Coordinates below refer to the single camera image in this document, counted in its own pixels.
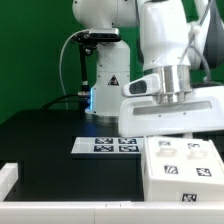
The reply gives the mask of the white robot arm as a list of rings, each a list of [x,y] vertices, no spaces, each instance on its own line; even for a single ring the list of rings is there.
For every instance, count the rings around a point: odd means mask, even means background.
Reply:
[[[224,85],[194,70],[224,64],[216,0],[73,0],[85,53],[97,55],[88,114],[118,118],[126,137],[224,129]]]

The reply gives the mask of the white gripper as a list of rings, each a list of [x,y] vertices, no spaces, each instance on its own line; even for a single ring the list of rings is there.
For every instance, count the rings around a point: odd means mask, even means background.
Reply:
[[[185,134],[224,129],[224,102],[199,97],[184,103],[156,104],[149,97],[123,101],[118,132],[122,137]]]

